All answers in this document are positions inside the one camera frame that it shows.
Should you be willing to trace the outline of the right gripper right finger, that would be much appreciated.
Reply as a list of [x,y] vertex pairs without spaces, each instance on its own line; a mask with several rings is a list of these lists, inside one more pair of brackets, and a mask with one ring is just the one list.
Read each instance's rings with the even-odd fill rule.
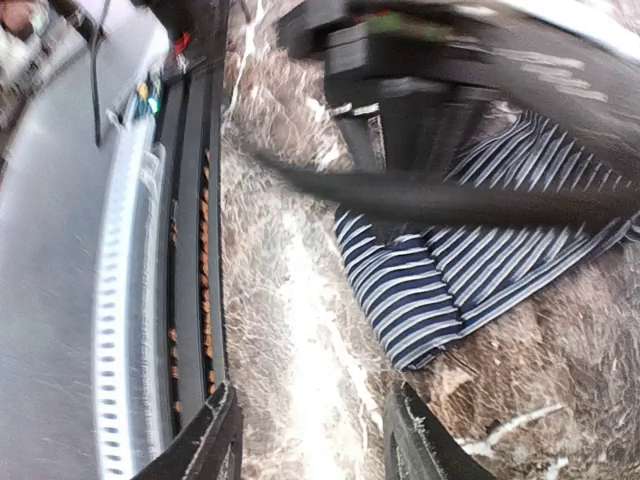
[[385,477],[393,480],[487,479],[493,475],[468,455],[414,388],[392,384],[383,415]]

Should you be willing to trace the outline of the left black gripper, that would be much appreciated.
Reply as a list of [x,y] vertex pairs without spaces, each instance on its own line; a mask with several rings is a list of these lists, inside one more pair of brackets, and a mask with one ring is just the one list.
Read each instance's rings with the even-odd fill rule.
[[[335,81],[414,77],[493,89],[620,172],[639,170],[639,36],[578,1],[305,1],[276,23],[295,59]],[[393,223],[602,229],[639,191],[513,191],[406,172],[319,172],[252,157],[296,190]]]

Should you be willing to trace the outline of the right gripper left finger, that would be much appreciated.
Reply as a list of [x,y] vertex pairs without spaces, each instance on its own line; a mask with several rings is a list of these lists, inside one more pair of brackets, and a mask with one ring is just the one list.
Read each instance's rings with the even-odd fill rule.
[[242,453],[243,413],[236,389],[225,381],[168,449],[134,480],[239,480]]

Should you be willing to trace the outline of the navy striped underwear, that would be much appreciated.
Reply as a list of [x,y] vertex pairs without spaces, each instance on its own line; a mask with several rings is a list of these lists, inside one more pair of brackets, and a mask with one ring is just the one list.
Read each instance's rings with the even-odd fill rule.
[[[588,154],[549,119],[521,114],[466,148],[449,179],[529,191],[619,191],[632,181]],[[355,299],[398,371],[436,355],[576,264],[639,237],[632,217],[588,234],[569,228],[390,226],[339,208],[334,233]]]

